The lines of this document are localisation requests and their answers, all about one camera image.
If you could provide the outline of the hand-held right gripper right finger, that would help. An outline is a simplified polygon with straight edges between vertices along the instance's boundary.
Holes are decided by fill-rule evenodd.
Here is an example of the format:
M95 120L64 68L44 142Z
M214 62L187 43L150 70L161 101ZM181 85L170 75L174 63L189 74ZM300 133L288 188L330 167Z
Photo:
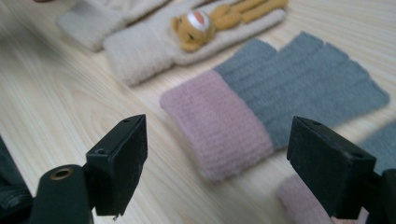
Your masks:
M292 120L287 160L331 217L356 218L376 158L325 125Z

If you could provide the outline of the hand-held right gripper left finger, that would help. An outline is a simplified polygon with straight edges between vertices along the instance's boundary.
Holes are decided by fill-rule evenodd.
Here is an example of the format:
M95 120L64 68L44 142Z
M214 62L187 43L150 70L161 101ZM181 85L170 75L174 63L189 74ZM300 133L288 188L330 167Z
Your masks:
M144 114L120 121L89 152L85 171L90 201L98 216L122 216L148 157Z

